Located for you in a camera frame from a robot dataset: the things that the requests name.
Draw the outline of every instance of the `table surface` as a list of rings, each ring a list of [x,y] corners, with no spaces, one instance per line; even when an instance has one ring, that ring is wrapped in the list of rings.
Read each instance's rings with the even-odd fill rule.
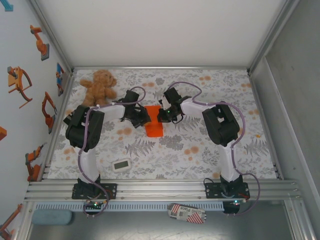
[[[199,86],[202,102],[225,101],[237,106],[245,116],[246,131],[236,146],[236,164],[242,172],[251,172],[260,179],[274,179],[276,174],[269,153],[259,111],[245,70],[205,69],[109,69],[117,79],[113,89],[117,99],[126,90],[141,86],[146,90],[143,106],[158,105],[168,86],[186,81]],[[86,88],[80,79],[93,79],[95,70],[79,69],[75,74],[65,115],[80,105]],[[176,85],[181,96],[194,96],[197,89]],[[240,127],[240,116],[232,110]],[[79,169],[77,154],[65,137],[63,123],[48,174],[49,179],[76,179]],[[129,121],[116,119],[103,124],[96,147],[96,162],[102,179],[204,179],[218,178],[221,171],[217,146],[210,140],[205,123],[194,116],[185,116],[178,124],[164,123],[163,137],[147,137],[144,127],[134,128]],[[129,158],[132,168],[115,173],[112,162]]]

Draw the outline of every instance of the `orange block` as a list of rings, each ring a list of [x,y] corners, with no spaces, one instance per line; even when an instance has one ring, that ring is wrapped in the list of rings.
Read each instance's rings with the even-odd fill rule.
[[[146,135],[149,138],[157,138],[164,136],[164,128],[162,122],[158,122],[157,116],[159,113],[160,105],[157,106],[145,106],[148,115],[150,116],[151,122],[145,124]]]
[[[4,139],[4,137],[7,136],[7,130],[4,128],[0,127],[0,141]]]

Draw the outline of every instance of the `gray floor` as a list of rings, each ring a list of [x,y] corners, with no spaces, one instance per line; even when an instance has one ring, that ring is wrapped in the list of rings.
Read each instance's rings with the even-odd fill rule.
[[[207,212],[198,225],[168,217],[167,212],[106,212],[87,219],[81,212],[67,226],[33,225],[30,240],[270,240],[292,239],[280,204],[260,202],[247,215],[227,218]]]

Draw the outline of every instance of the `white wall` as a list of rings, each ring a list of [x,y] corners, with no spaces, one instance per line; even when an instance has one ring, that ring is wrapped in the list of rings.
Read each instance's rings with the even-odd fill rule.
[[[50,57],[41,61],[36,47],[36,38],[30,33],[30,25],[39,27],[26,1],[10,0],[13,12],[5,12],[0,5],[0,126],[7,130],[7,136],[0,141],[0,225],[21,203],[28,186],[28,171],[25,154],[31,153],[44,142],[41,157],[44,159],[51,136],[42,114],[42,101],[47,91],[58,111],[63,95],[58,97],[56,68],[59,62],[53,48]],[[47,43],[44,34],[39,34]],[[8,93],[7,67],[21,67],[29,75],[32,87],[25,91],[31,102],[19,109],[25,100],[18,91]],[[27,80],[22,78],[23,86]],[[47,112],[54,111],[50,104]]]
[[[74,66],[249,67],[285,0],[38,0]]]

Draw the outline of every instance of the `teddy bear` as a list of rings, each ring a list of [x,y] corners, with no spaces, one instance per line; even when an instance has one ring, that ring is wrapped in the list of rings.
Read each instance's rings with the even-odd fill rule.
[[[115,99],[117,93],[111,89],[116,85],[117,80],[108,70],[101,69],[93,73],[93,82],[87,79],[81,79],[80,85],[86,89],[85,98],[82,105],[94,107],[96,105],[105,105],[109,99]]]

